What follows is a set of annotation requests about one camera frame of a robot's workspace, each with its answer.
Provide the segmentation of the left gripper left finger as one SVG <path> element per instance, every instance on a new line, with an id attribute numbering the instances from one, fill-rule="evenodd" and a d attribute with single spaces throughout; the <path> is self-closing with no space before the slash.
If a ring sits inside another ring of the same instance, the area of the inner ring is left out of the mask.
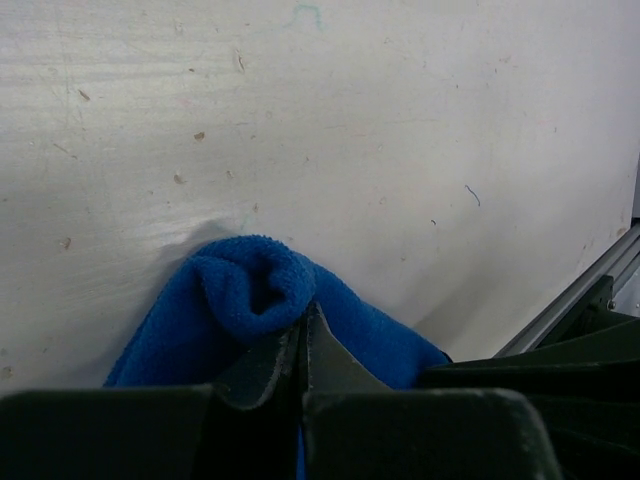
<path id="1" fill-rule="evenodd" d="M 300 329 L 214 382 L 24 391 L 1 399 L 4 479 L 293 479 Z"/>

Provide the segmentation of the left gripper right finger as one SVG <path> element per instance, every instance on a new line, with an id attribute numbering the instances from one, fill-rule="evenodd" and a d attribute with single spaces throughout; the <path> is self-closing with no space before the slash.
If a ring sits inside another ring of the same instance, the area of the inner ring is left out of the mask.
<path id="1" fill-rule="evenodd" d="M 301 430 L 309 479 L 559 479 L 542 418 L 504 389 L 393 390 L 333 335 L 301 321 Z"/>

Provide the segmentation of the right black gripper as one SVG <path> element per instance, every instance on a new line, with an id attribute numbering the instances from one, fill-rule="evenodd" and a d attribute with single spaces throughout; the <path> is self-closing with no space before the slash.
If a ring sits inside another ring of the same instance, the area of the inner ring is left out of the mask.
<path id="1" fill-rule="evenodd" d="M 607 314 L 524 354 L 427 369 L 420 388 L 502 388 L 543 418 L 566 479 L 639 476 L 639 320 Z"/>

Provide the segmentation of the blue towel black trim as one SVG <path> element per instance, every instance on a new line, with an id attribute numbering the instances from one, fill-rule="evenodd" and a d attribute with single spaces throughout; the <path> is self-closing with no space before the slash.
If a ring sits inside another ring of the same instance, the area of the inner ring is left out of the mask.
<path id="1" fill-rule="evenodd" d="M 266 335 L 319 303 L 339 342 L 376 378 L 412 387 L 450 357 L 363 301 L 331 271 L 265 236 L 205 245 L 168 280 L 112 367 L 108 387 L 213 380 Z"/>

